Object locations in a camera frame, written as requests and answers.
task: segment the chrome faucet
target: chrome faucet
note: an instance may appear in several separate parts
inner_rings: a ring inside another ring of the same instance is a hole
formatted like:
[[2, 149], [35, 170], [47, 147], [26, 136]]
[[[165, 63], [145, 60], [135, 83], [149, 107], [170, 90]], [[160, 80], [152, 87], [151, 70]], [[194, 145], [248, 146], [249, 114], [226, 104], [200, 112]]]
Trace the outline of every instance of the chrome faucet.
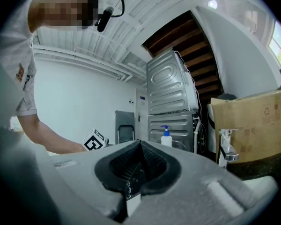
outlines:
[[239, 153], [231, 145], [231, 134], [235, 129], [220, 130], [219, 166], [227, 168], [227, 163], [238, 160]]

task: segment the person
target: person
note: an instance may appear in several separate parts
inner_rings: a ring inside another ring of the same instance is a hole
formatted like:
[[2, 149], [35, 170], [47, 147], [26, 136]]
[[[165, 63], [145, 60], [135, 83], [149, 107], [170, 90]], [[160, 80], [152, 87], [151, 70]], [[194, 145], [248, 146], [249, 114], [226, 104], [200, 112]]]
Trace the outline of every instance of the person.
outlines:
[[37, 116], [33, 33], [42, 26], [88, 27], [97, 20], [97, 8], [97, 0], [21, 0], [0, 31], [0, 64], [25, 93], [14, 116], [27, 137], [50, 152], [63, 154], [86, 150], [81, 144], [56, 134]]

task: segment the light fixture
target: light fixture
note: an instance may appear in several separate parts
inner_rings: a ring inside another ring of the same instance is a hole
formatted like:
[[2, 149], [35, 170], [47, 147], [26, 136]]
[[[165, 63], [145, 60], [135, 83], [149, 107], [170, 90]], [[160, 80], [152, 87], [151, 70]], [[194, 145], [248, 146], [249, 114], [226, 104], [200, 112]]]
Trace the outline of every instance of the light fixture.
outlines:
[[216, 9], [217, 8], [217, 2], [216, 0], [211, 0], [208, 2], [208, 6], [211, 7], [211, 8], [214, 8]]

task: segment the white wall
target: white wall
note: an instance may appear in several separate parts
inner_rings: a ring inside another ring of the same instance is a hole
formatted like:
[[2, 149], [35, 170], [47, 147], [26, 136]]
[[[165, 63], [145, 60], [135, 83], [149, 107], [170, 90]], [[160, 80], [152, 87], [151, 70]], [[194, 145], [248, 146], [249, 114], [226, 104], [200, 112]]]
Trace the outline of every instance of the white wall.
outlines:
[[192, 12], [211, 44], [225, 93], [243, 98], [281, 86], [275, 57], [243, 25], [212, 8]]
[[36, 60], [34, 94], [40, 120], [81, 143], [96, 128], [115, 144], [115, 111], [134, 112], [135, 86], [61, 62]]

